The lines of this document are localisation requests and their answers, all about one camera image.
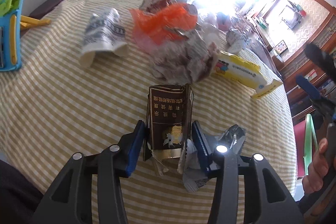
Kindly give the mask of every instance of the yellow handle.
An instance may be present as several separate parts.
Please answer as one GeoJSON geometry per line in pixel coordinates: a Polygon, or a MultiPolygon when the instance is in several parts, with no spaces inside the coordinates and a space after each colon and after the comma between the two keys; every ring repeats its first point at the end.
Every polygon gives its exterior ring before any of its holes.
{"type": "Polygon", "coordinates": [[[16,15],[12,15],[9,21],[9,52],[12,65],[16,65],[16,15]]]}

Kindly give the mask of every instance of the black trousers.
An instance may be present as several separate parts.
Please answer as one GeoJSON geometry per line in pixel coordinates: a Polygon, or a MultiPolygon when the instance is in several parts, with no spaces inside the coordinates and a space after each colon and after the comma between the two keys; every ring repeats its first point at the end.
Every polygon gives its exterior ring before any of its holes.
{"type": "Polygon", "coordinates": [[[0,223],[30,223],[42,197],[18,170],[0,160],[0,223]]]}

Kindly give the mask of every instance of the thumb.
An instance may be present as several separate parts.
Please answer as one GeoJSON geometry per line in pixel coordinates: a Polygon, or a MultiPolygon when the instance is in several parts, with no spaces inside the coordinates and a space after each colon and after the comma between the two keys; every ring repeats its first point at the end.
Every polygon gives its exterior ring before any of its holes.
{"type": "Polygon", "coordinates": [[[323,138],[321,141],[320,141],[320,144],[319,144],[319,153],[320,154],[323,154],[326,152],[328,148],[328,141],[326,138],[323,138]]]}

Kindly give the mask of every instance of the pink chair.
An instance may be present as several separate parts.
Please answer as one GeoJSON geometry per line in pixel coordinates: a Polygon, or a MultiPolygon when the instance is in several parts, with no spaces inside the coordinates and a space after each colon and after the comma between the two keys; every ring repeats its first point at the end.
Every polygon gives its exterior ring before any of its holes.
{"type": "Polygon", "coordinates": [[[314,139],[315,150],[317,149],[317,140],[310,114],[306,119],[294,126],[296,152],[297,152],[297,177],[308,175],[308,165],[312,162],[312,137],[314,139]]]}

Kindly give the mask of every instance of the silver rivet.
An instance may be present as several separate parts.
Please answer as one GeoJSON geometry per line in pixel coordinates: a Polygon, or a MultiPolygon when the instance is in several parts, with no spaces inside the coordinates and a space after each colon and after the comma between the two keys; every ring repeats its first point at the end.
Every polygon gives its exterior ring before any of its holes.
{"type": "Polygon", "coordinates": [[[120,147],[117,144],[114,144],[114,145],[110,146],[110,151],[111,152],[117,152],[117,151],[119,151],[119,149],[120,149],[120,147]]]}
{"type": "Polygon", "coordinates": [[[72,156],[72,158],[73,158],[74,160],[79,160],[79,159],[82,158],[82,154],[81,154],[81,153],[75,153],[75,154],[72,156]]]}
{"type": "Polygon", "coordinates": [[[220,153],[226,153],[227,152],[227,147],[225,145],[217,145],[216,149],[220,153]]]}
{"type": "Polygon", "coordinates": [[[253,157],[258,161],[261,161],[261,160],[264,159],[263,155],[261,155],[261,154],[255,154],[253,157]]]}

